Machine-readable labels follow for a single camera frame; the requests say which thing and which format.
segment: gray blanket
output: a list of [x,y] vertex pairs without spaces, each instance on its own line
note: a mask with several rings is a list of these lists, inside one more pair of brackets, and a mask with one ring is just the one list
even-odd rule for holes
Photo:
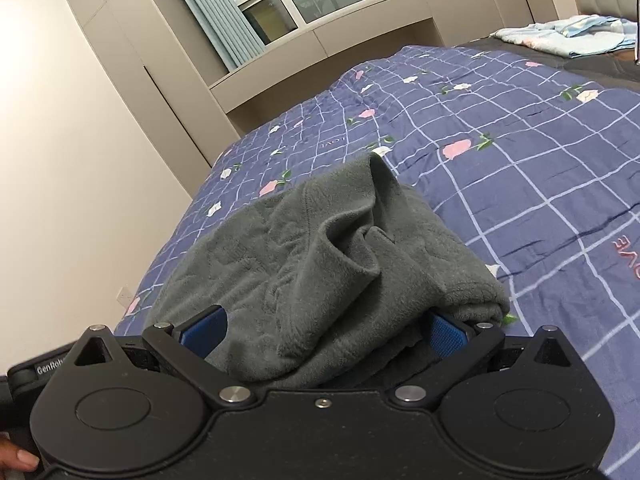
[[370,154],[253,202],[202,237],[147,322],[228,313],[207,361],[233,378],[310,388],[400,383],[433,359],[418,320],[439,307],[500,321],[482,261]]

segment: teal curtain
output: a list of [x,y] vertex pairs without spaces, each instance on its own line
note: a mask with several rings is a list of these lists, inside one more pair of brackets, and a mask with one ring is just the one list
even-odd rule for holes
[[264,43],[233,0],[184,0],[229,70],[264,52]]

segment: blue plaid comforter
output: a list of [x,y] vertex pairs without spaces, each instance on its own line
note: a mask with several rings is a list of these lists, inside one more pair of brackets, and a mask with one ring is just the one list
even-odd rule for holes
[[213,167],[116,333],[197,238],[261,194],[367,150],[414,186],[496,273],[518,321],[556,324],[616,414],[602,463],[640,469],[640,96],[507,52],[409,46],[345,73]]

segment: finger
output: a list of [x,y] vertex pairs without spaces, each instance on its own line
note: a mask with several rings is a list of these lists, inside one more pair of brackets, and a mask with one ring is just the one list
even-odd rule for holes
[[38,462],[40,459],[37,456],[0,437],[0,470],[33,471],[37,468]]

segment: wall outlet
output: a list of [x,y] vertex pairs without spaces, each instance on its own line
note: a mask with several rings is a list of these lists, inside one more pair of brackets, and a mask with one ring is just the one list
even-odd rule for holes
[[127,285],[123,286],[120,289],[120,292],[116,296],[116,301],[124,308],[129,308],[129,305],[133,301],[133,294],[131,293]]

